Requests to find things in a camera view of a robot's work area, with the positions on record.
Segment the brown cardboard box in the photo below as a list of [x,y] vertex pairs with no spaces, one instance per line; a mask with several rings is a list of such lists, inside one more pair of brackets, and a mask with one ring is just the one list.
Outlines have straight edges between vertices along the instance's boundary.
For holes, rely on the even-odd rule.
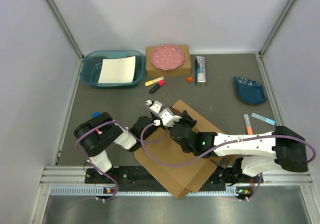
[[[179,112],[187,111],[197,121],[192,129],[195,132],[221,132],[181,100],[178,100],[172,108]],[[192,153],[184,153],[180,145],[162,128],[158,128],[146,140],[161,140],[152,144],[145,143],[145,147],[154,158],[165,164],[180,165],[196,158]],[[185,197],[189,192],[198,192],[223,159],[223,157],[201,158],[187,166],[173,168],[157,163],[143,148],[139,148],[133,154],[135,159],[176,199]]]
[[191,58],[188,45],[176,45],[179,47],[184,53],[184,61],[182,65],[174,70],[163,71],[161,69],[156,68],[151,63],[151,52],[156,48],[156,46],[149,46],[146,48],[146,74],[149,77],[156,76],[183,76],[190,75],[192,70]]

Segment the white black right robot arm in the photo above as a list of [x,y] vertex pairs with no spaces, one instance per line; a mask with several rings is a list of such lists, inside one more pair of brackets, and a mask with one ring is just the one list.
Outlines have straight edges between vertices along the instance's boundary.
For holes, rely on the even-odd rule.
[[245,182],[250,177],[283,169],[304,173],[308,169],[305,139],[286,126],[257,135],[227,135],[217,132],[195,132],[196,124],[186,111],[173,115],[166,124],[170,137],[185,153],[201,158],[240,157],[233,170],[234,178]]

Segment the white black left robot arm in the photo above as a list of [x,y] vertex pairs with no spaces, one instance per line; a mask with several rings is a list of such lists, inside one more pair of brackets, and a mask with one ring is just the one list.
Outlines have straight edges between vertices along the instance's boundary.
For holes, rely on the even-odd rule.
[[97,167],[97,178],[106,183],[114,175],[106,148],[115,143],[129,152],[136,151],[141,147],[143,129],[155,119],[155,114],[140,116],[129,129],[116,123],[109,113],[103,112],[76,127],[73,134],[88,156],[88,161]]

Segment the closed brown cardboard box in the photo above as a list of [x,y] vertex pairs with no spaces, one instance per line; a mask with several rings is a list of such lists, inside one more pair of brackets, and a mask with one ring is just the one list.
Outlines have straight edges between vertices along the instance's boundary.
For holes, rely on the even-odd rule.
[[188,45],[176,45],[179,47],[184,53],[184,61],[182,65],[174,70],[163,71],[161,69],[156,68],[151,63],[151,52],[156,48],[156,46],[149,46],[146,48],[146,74],[149,77],[156,76],[183,76],[190,75],[192,70],[191,58]]

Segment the white blue toothpaste box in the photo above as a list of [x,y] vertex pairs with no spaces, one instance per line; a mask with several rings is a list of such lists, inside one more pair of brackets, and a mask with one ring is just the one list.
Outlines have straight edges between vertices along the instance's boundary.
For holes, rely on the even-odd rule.
[[205,58],[203,56],[196,56],[195,59],[195,80],[197,86],[203,86],[206,84],[206,65]]

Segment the small orange candy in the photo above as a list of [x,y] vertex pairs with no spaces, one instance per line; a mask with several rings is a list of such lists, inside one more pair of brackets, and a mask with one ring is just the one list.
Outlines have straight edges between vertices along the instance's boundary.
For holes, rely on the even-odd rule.
[[193,79],[192,77],[187,77],[187,78],[186,78],[186,81],[187,81],[188,83],[191,83],[191,82],[194,81],[194,79]]

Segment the black pink highlighter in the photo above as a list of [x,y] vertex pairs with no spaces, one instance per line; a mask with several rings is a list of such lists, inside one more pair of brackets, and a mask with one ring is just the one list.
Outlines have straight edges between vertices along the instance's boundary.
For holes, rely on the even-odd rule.
[[152,89],[149,91],[150,94],[154,94],[158,89],[160,89],[164,85],[165,81],[161,80],[157,84],[152,87]]

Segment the yellow highlighter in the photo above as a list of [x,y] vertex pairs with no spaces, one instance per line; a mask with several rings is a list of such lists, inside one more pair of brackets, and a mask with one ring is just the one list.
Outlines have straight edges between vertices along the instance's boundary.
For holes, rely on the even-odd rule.
[[158,78],[155,78],[155,79],[153,79],[153,80],[150,80],[150,81],[145,82],[144,85],[145,85],[146,87],[148,87],[148,86],[151,86],[151,85],[156,84],[156,83],[158,83],[158,82],[160,82],[160,81],[163,81],[163,80],[164,80],[164,77],[161,76],[161,77],[158,77]]

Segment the grey orange pen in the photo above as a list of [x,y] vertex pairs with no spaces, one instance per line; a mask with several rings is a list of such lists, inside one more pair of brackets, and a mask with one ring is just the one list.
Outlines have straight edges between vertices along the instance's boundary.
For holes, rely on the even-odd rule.
[[252,130],[252,126],[251,126],[249,115],[248,114],[244,114],[243,118],[244,118],[244,123],[245,123],[247,134],[248,135],[252,135],[253,134],[253,130]]

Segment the pink dotted plate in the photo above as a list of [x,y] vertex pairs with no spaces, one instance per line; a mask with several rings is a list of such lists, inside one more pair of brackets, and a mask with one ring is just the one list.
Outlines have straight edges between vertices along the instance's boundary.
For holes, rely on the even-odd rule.
[[185,60],[183,51],[175,45],[160,45],[150,56],[151,63],[163,71],[174,70],[180,67]]

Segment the blue eraser block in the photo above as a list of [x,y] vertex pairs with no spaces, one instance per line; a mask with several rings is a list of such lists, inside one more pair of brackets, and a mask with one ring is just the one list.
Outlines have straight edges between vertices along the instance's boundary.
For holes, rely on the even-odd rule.
[[100,112],[96,112],[96,113],[94,113],[94,114],[92,115],[92,117],[93,117],[93,118],[96,118],[96,117],[98,117],[100,114],[101,114]]

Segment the white paper sheet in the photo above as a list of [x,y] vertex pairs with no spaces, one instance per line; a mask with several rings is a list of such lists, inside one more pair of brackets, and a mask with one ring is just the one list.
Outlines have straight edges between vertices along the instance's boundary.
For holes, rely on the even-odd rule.
[[118,84],[133,81],[136,57],[103,59],[98,84]]

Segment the light blue pen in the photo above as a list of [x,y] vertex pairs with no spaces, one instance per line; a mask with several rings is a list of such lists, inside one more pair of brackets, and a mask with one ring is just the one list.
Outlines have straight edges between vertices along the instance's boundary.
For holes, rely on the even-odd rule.
[[252,113],[252,114],[251,114],[251,117],[253,117],[253,118],[257,119],[257,120],[260,120],[260,121],[262,121],[262,122],[265,122],[265,123],[267,123],[267,124],[273,125],[273,126],[276,124],[275,120],[266,118],[266,117],[264,117],[264,116],[262,116],[262,115],[259,115],[259,114],[257,114],[257,113]]

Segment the teal plastic bin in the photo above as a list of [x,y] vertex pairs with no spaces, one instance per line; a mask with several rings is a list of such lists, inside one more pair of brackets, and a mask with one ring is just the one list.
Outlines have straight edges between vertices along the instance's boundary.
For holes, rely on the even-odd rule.
[[[134,79],[129,83],[118,84],[98,84],[103,59],[117,59],[135,56]],[[104,50],[94,51],[88,54],[83,60],[83,66],[80,72],[80,80],[94,88],[111,88],[111,87],[135,87],[145,76],[146,73],[145,56],[136,50]]]

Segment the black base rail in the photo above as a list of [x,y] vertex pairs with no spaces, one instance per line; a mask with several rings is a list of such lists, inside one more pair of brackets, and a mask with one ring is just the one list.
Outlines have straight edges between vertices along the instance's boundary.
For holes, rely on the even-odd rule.
[[[120,166],[111,168],[107,174],[115,179],[120,185],[136,184],[142,181],[144,184],[154,183],[156,179],[142,166]],[[213,174],[210,175],[206,183],[208,184],[227,184],[231,186],[236,183],[254,184],[259,180],[258,177],[249,177],[244,174],[235,174],[233,168],[218,167]],[[110,180],[105,175],[97,172],[94,168],[85,170],[86,184],[111,184]]]

